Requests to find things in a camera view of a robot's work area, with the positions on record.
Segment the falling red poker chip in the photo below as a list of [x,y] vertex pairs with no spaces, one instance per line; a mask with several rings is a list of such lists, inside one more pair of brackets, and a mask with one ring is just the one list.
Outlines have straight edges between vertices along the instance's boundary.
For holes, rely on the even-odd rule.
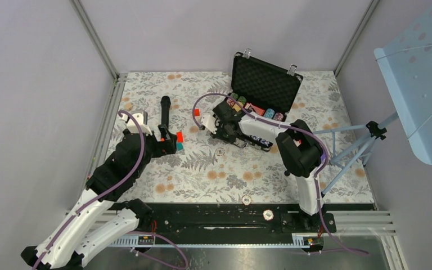
[[244,196],[241,198],[241,202],[243,203],[243,205],[248,206],[248,205],[251,204],[252,199],[251,199],[251,197],[250,197],[249,195],[244,195]]

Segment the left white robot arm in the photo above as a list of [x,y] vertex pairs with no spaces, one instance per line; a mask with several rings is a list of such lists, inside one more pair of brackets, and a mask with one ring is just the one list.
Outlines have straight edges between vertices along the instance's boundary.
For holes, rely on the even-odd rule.
[[160,138],[155,137],[142,116],[124,111],[119,115],[126,119],[127,128],[115,151],[94,170],[59,227],[41,244],[22,251],[22,259],[32,269],[83,269],[125,233],[150,228],[151,208],[140,199],[133,199],[111,221],[91,230],[95,221],[134,185],[152,159],[175,154],[177,150],[177,136],[168,130],[169,109],[161,110]]

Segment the teal cube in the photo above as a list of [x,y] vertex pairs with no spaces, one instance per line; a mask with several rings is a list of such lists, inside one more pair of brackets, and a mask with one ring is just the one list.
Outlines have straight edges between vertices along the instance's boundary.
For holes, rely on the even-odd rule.
[[180,142],[177,142],[177,143],[176,143],[176,147],[177,147],[177,151],[181,151],[181,150],[183,150],[183,144],[180,143]]

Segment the light blue music stand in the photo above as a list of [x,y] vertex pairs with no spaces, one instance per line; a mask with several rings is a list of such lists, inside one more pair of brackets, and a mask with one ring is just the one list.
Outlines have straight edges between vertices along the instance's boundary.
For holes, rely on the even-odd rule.
[[414,155],[432,165],[432,6],[374,55],[395,112],[381,123],[367,123],[367,134],[334,154],[330,164],[341,174],[357,160],[367,164],[387,126],[400,120]]

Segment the black poker case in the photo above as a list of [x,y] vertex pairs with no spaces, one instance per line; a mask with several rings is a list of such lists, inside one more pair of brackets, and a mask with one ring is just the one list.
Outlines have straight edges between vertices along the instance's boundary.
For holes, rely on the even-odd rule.
[[[277,120],[286,120],[304,77],[295,72],[295,65],[284,69],[250,56],[250,52],[251,50],[246,49],[244,52],[235,53],[228,94],[235,101],[229,98],[224,101],[236,111],[242,111],[237,105],[237,102],[240,102],[246,110],[260,116],[273,119],[277,115]],[[243,136],[246,143],[231,144],[240,148],[250,144],[266,152],[273,145],[253,134],[243,133]]]

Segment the floral table mat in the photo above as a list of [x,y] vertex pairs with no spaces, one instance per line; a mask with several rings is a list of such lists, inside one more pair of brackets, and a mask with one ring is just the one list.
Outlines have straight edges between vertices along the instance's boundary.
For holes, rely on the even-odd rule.
[[[332,71],[300,71],[304,79],[287,115],[287,122],[304,120],[312,131],[348,127],[349,116]],[[128,73],[118,110],[148,113],[148,126],[160,137],[162,96],[171,100],[169,129],[182,132],[183,150],[152,159],[142,177],[118,202],[141,199],[146,203],[297,203],[293,176],[285,177],[277,146],[268,152],[244,149],[210,137],[192,120],[192,107],[206,93],[229,93],[231,75],[213,72]],[[217,156],[217,148],[225,149]],[[328,203],[374,203],[365,169],[357,160],[325,196]]]

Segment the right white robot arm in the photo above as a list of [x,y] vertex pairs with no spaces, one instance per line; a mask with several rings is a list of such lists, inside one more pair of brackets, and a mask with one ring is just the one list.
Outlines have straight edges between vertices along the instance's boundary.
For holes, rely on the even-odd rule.
[[258,115],[246,109],[236,111],[226,101],[211,113],[194,117],[200,129],[224,142],[247,144],[250,136],[263,139],[278,148],[285,167],[285,175],[295,177],[299,191],[300,224],[313,232],[326,230],[324,201],[318,175],[327,164],[323,159],[326,149],[302,120],[287,124]]

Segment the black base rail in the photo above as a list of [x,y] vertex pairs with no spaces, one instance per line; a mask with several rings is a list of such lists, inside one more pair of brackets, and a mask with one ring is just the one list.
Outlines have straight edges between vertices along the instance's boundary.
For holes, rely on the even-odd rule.
[[[326,230],[306,229],[301,223],[298,204],[177,204],[148,203],[138,231],[155,232],[183,245],[283,245],[295,236],[318,237],[336,232],[334,216],[324,210]],[[270,209],[274,219],[266,221],[263,211]]]

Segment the single red poker chip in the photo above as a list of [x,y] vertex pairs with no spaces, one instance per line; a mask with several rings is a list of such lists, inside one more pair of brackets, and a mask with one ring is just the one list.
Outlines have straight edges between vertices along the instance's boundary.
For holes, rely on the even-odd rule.
[[216,149],[215,154],[217,156],[223,156],[225,154],[225,149],[219,147],[219,148]]

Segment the black cylinder orange cap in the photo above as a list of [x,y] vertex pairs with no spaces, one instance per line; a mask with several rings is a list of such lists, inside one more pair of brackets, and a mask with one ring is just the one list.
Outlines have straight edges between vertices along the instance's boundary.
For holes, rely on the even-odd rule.
[[161,106],[161,125],[169,128],[169,112],[171,107],[171,100],[169,96],[163,96],[160,100]]

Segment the long red block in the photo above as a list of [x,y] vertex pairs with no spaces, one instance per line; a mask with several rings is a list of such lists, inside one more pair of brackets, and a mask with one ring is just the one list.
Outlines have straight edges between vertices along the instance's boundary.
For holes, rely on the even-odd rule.
[[178,143],[184,142],[184,137],[183,137],[183,133],[182,132],[177,132],[176,135],[177,135],[177,142]]

